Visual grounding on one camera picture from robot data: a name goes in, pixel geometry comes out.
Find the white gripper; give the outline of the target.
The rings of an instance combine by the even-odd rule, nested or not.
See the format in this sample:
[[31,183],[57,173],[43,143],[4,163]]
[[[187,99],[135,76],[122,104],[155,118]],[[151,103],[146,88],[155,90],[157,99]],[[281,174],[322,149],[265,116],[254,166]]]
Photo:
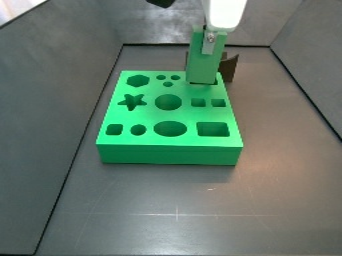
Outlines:
[[202,53],[211,55],[215,47],[213,31],[233,32],[241,22],[248,0],[202,0],[206,26],[211,30],[203,33]]

